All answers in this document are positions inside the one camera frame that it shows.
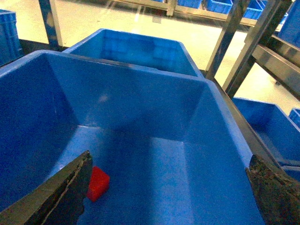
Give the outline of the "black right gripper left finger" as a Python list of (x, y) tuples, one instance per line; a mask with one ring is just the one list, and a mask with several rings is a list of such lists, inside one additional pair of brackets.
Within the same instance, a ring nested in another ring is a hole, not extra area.
[(87, 150), (0, 213), (2, 225), (75, 225), (84, 213), (92, 174)]

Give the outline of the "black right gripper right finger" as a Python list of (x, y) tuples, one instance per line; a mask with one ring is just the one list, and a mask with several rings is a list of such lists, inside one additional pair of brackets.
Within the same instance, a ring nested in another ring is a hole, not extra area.
[(300, 223), (300, 182), (259, 155), (245, 169), (256, 205), (267, 225)]

